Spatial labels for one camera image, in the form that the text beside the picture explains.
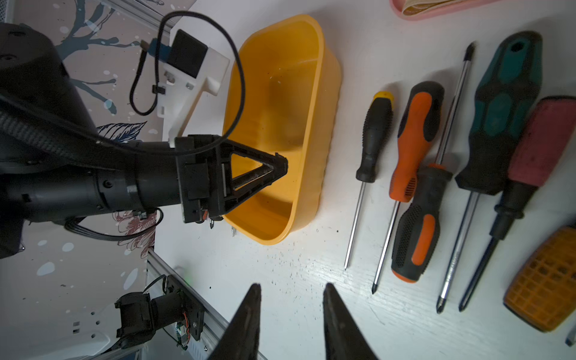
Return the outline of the wooden handle black screwdriver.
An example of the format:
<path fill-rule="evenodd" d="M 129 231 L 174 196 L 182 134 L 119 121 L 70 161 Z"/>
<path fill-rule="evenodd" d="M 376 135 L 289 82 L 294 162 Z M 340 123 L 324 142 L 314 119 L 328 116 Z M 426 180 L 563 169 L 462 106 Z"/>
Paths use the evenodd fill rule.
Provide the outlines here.
<path fill-rule="evenodd" d="M 552 332 L 575 311 L 575 226 L 544 241 L 514 277 L 504 306 L 540 332 Z"/>

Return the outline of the orange black large screwdriver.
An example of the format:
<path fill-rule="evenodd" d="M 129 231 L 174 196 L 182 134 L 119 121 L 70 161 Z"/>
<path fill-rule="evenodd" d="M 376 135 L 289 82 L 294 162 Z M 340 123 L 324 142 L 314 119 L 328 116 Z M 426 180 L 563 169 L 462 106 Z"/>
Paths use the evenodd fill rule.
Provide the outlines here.
<path fill-rule="evenodd" d="M 408 203 L 413 198 L 420 164 L 428 154 L 437 135 L 444 95 L 444 87 L 435 81 L 420 82 L 410 91 L 397 133 L 398 161 L 389 187 L 389 196 L 394 200 L 394 206 L 371 286 L 372 294 L 375 294 L 379 287 L 382 267 L 395 229 L 400 205 Z"/>

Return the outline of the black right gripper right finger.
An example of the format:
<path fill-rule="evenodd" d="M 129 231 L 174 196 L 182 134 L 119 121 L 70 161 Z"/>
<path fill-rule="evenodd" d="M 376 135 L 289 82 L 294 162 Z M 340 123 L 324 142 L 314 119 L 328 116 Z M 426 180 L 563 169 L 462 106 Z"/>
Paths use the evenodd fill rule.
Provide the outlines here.
<path fill-rule="evenodd" d="M 377 359 L 333 283 L 325 286 L 322 309 L 327 359 Z"/>

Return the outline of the deli black yellow screwdriver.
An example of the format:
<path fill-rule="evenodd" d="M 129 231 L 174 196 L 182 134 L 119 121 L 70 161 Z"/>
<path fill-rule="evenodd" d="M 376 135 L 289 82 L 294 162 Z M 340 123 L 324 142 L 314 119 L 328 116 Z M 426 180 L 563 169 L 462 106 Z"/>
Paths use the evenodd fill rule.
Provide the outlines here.
<path fill-rule="evenodd" d="M 355 207 L 352 229 L 346 248 L 346 256 L 343 269 L 348 269 L 352 256 L 360 214 L 362 211 L 363 198 L 367 184 L 374 183 L 377 177 L 377 164 L 382 148 L 389 138 L 393 121 L 394 96 L 389 91 L 379 91 L 373 96 L 362 129 L 362 150 L 360 165 L 355 178 L 361 182 L 358 201 Z"/>

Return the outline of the orange black medium screwdriver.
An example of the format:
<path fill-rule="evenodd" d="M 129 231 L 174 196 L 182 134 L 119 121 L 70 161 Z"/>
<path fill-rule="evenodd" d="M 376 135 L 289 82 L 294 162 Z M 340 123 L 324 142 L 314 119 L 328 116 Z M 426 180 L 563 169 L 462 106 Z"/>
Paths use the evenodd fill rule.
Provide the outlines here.
<path fill-rule="evenodd" d="M 529 117 L 508 167 L 508 178 L 494 210 L 490 242 L 463 294 L 458 310 L 466 310 L 491 257 L 513 223 L 524 217 L 534 193 L 549 179 L 575 130 L 575 97 L 556 95 L 541 99 Z"/>

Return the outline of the yellow storage box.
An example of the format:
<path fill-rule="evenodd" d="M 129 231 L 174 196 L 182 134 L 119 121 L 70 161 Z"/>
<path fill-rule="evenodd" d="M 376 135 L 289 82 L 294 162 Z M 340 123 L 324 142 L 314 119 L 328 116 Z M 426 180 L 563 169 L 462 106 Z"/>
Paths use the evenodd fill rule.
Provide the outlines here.
<path fill-rule="evenodd" d="M 226 216 L 240 233 L 276 245 L 306 227 L 320 204 L 342 82 L 320 24 L 292 16 L 252 34 L 232 69 L 225 124 L 246 97 L 231 140 L 288 161 L 285 176 Z"/>

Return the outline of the small orange black screwdriver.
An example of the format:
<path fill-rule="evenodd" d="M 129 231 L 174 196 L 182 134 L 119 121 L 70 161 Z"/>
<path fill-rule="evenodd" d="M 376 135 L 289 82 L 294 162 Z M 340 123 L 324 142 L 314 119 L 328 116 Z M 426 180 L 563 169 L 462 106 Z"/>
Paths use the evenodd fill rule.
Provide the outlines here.
<path fill-rule="evenodd" d="M 435 160 L 418 171 L 415 196 L 398 222 L 391 270 L 397 278 L 410 284 L 417 282 L 426 270 L 440 236 L 440 207 L 446 186 L 453 177 L 443 166 L 443 159 L 475 50 L 474 42 L 466 48 Z"/>

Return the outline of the green black screwdriver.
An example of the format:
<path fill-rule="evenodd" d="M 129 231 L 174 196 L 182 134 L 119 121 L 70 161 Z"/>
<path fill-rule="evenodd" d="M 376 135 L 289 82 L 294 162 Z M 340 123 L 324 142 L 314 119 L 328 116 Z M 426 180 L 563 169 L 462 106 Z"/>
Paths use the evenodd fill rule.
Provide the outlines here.
<path fill-rule="evenodd" d="M 449 297 L 479 197 L 504 189 L 528 111 L 542 87 L 542 48 L 542 36 L 536 31 L 508 36 L 496 49 L 475 91 L 469 160 L 456 177 L 457 186 L 470 195 L 436 303 L 438 314 Z"/>

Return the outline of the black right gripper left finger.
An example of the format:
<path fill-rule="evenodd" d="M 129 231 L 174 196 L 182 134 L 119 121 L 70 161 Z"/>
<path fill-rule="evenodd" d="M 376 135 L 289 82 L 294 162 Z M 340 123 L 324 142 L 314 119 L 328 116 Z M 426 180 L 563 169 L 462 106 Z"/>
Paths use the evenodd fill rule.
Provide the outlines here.
<path fill-rule="evenodd" d="M 257 359 L 261 298 L 261 286 L 253 283 L 209 359 Z"/>

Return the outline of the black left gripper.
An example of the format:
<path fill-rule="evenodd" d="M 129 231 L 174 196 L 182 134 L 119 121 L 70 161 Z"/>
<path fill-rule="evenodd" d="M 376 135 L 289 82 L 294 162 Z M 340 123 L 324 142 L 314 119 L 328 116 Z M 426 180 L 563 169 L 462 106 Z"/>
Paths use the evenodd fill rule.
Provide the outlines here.
<path fill-rule="evenodd" d="M 225 140 L 216 147 L 191 154 L 219 140 L 216 135 L 190 135 L 174 139 L 174 149 L 185 152 L 176 158 L 182 217 L 185 223 L 201 224 L 223 216 L 287 174 L 282 155 Z M 256 162 L 256 168 L 233 175 L 233 157 Z"/>

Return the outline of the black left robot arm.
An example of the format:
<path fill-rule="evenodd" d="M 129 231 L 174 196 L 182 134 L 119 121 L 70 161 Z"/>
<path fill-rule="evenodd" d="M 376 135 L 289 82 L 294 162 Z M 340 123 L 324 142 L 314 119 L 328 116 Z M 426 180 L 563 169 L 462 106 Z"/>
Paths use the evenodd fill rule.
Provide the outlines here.
<path fill-rule="evenodd" d="M 24 223 L 92 239 L 82 219 L 141 218 L 179 204 L 186 223 L 222 217 L 287 174 L 288 161 L 218 135 L 116 142 L 98 134 L 53 42 L 1 24 L 1 256 L 23 248 Z"/>

